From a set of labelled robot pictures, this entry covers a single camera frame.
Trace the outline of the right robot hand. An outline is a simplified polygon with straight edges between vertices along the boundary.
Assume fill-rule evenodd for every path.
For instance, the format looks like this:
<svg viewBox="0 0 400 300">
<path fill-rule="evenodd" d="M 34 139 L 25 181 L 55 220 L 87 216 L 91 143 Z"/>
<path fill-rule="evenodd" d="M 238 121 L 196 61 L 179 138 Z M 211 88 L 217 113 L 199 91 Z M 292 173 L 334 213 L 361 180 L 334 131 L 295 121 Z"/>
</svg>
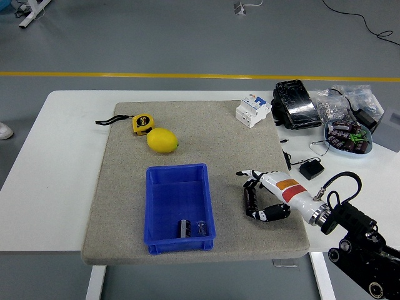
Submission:
<svg viewBox="0 0 400 300">
<path fill-rule="evenodd" d="M 322 201 L 315 201 L 305 187 L 281 171 L 260 172 L 256 170 L 238 171 L 238 176 L 247 176 L 244 183 L 244 200 L 246 215 L 262 222 L 277 221 L 287 218 L 295 209 L 301 213 L 303 219 L 310 225 L 316 226 L 328 205 Z M 280 200 L 279 204 L 258 208 L 255 187 L 264 188 Z"/>
</svg>

